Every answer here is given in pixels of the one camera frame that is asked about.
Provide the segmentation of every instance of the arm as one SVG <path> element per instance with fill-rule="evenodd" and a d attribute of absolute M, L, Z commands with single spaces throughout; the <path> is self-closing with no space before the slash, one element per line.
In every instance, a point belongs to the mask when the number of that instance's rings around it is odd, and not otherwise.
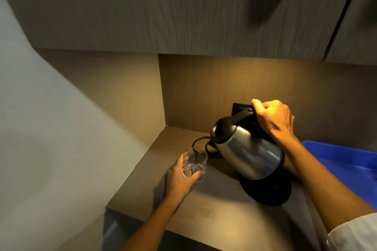
<path fill-rule="evenodd" d="M 183 173 L 182 154 L 170 169 L 167 179 L 166 197 L 145 221 L 142 227 L 126 242 L 121 251 L 155 251 L 160 244 L 166 225 L 191 186 L 204 172 L 196 172 L 190 177 Z"/>
<path fill-rule="evenodd" d="M 262 128 L 269 133 L 294 165 L 326 229 L 376 210 L 338 180 L 293 134 L 292 115 L 278 100 L 252 100 Z"/>

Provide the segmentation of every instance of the hand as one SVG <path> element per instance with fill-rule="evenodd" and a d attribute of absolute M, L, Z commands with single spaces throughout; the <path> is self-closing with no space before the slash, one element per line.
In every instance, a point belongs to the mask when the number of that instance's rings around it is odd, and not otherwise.
<path fill-rule="evenodd" d="M 273 100 L 261 103 L 260 100 L 253 99 L 252 104 L 257 119 L 261 127 L 271 136 L 276 134 L 293 134 L 293 122 L 295 117 L 289 107 L 281 101 Z"/>
<path fill-rule="evenodd" d="M 185 155 L 186 152 L 178 158 L 174 166 L 169 170 L 167 176 L 166 198 L 174 199 L 178 203 L 188 194 L 195 181 L 199 179 L 201 175 L 205 174 L 204 171 L 200 171 L 187 177 L 183 172 L 183 157 Z"/>

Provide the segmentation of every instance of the person's left hand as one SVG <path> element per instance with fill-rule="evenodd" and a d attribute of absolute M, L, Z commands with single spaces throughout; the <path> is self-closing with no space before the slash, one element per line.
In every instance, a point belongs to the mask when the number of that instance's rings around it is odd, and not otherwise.
<path fill-rule="evenodd" d="M 183 172 L 183 157 L 184 152 L 178 160 L 175 162 L 174 166 L 169 170 L 167 176 L 167 187 L 166 187 L 166 198 L 174 199 L 181 202 L 183 198 L 188 194 L 192 185 L 201 175 L 204 175 L 204 171 L 199 171 L 191 176 L 186 176 Z"/>

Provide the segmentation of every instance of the forearm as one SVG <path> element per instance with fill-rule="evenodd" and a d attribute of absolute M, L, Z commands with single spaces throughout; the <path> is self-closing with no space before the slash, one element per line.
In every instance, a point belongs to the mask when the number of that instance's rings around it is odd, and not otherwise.
<path fill-rule="evenodd" d="M 158 209 L 151 214 L 143 226 L 127 241 L 122 251 L 155 251 L 164 234 L 174 211 L 180 203 L 179 199 L 168 197 Z"/>
<path fill-rule="evenodd" d="M 344 222 L 375 212 L 372 206 L 322 165 L 291 132 L 275 132 L 274 138 L 296 168 L 328 232 Z"/>

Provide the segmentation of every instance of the black kettle base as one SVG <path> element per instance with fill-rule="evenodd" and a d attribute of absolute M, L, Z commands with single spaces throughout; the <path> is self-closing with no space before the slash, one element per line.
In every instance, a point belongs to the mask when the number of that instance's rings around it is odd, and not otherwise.
<path fill-rule="evenodd" d="M 282 169 L 260 180 L 250 180 L 240 174 L 239 182 L 251 198 L 266 206 L 284 204 L 292 192 L 289 177 Z"/>

